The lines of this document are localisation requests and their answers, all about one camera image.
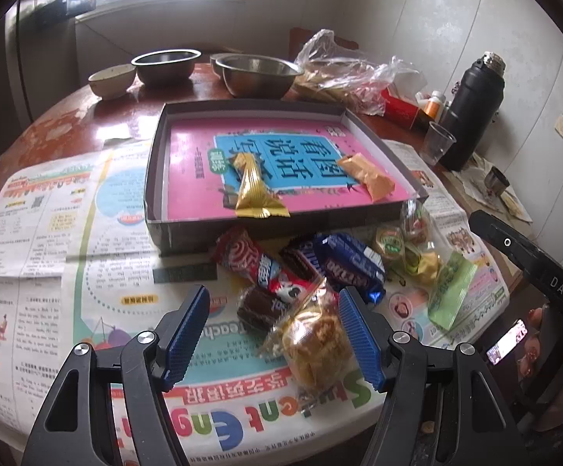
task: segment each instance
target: red candy wrapper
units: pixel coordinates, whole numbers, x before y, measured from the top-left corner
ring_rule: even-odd
[[[235,226],[217,240],[212,259],[285,303],[292,303],[311,286],[265,253],[241,226]]]

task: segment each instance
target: stainless steel bowl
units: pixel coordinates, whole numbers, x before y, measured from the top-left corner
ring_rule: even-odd
[[[217,54],[211,54],[210,56],[210,64],[212,66],[212,71],[217,74],[219,77],[223,78],[223,67],[217,64],[217,60],[221,59],[222,57],[226,56],[235,56],[235,52],[218,52]]]
[[[195,61],[201,55],[194,49],[170,49],[143,54],[131,63],[136,66],[142,83],[156,87],[188,79],[195,69]]]
[[[276,57],[231,54],[217,59],[223,80],[235,98],[282,98],[303,69]]]

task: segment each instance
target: plastic cup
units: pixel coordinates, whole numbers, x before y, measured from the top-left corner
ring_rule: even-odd
[[[431,122],[419,156],[427,165],[434,166],[454,142],[456,142],[456,138],[448,130],[436,122]]]

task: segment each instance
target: black thermos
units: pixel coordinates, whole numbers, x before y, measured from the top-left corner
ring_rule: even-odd
[[[460,170],[475,151],[504,99],[505,69],[497,54],[485,52],[463,75],[450,109],[439,121],[456,137],[456,143],[440,160],[445,168]]]

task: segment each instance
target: candy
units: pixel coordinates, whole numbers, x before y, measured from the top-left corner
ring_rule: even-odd
[[[292,303],[310,286],[309,282],[282,268],[241,226],[235,226],[218,239],[212,259],[285,303]]]
[[[344,156],[337,162],[352,178],[363,184],[372,198],[379,201],[393,193],[396,183],[370,163],[361,153]]]
[[[286,247],[279,251],[279,255],[285,264],[303,280],[313,282],[324,275],[314,252],[313,235],[293,238]]]
[[[432,322],[450,331],[477,269],[478,266],[462,254],[452,252],[439,271],[428,301],[428,318]]]
[[[288,209],[264,183],[260,164],[249,152],[239,152],[230,158],[232,166],[242,177],[236,215],[265,219],[270,216],[290,217]]]
[[[367,304],[378,304],[385,297],[385,268],[381,256],[347,233],[314,237],[314,252],[336,291],[355,286]]]
[[[402,203],[400,209],[400,227],[407,242],[420,245],[431,239],[431,218],[422,203],[410,199]]]
[[[404,259],[404,240],[399,227],[379,227],[376,230],[372,247],[381,255],[384,264]]]
[[[284,355],[301,405],[314,404],[339,380],[352,357],[337,303],[337,294],[321,279],[273,326],[260,349],[271,358]]]
[[[425,286],[432,286],[439,274],[440,258],[435,250],[422,252],[415,245],[404,246],[404,269]]]
[[[252,285],[240,292],[236,313],[243,322],[268,333],[287,309],[288,305],[277,296]]]

